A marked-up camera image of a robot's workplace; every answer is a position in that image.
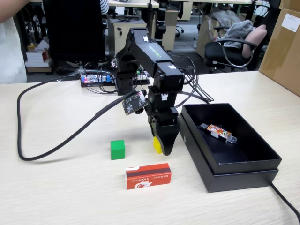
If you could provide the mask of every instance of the person's arm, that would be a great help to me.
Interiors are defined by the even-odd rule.
[[[0,23],[20,11],[30,0],[0,0]]]
[[[101,14],[105,15],[108,12],[108,0],[100,0],[100,7],[101,7]]]

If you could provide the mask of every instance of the striped shirt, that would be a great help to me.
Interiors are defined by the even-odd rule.
[[[108,12],[108,0],[100,0],[101,14],[105,15]]]

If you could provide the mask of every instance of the light wooden table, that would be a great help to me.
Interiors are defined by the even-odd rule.
[[[43,2],[43,0],[30,0],[31,2]],[[148,0],[131,0],[129,2],[120,2],[117,0],[109,0],[109,6],[124,6],[124,7],[141,7],[146,8],[148,7]],[[155,1],[152,1],[152,7],[158,8],[159,4]]]
[[[252,4],[251,0],[193,0],[193,2],[202,2],[202,3],[224,3],[224,4]],[[259,0],[256,2],[256,5],[262,5],[263,1]]]
[[[259,72],[200,75],[199,82],[216,103],[229,102],[282,157],[274,184],[300,210],[300,97]],[[0,85],[0,224],[297,224],[271,187],[208,194],[181,136],[170,156],[157,154],[146,113],[126,116],[121,104],[54,154],[21,161],[16,100],[32,85]],[[91,93],[79,81],[26,93],[25,156],[61,143],[116,98]],[[118,139],[125,140],[126,158],[111,161],[110,141]],[[170,184],[126,190],[126,167],[163,162],[172,171]]]

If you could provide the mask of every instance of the circuit board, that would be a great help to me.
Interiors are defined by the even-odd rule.
[[[145,107],[148,103],[145,96],[138,91],[137,94],[123,100],[122,104],[126,115],[130,115],[135,111]]]

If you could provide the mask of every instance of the person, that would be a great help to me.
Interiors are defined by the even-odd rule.
[[[0,83],[25,83],[26,69],[13,16],[30,0],[0,0]]]

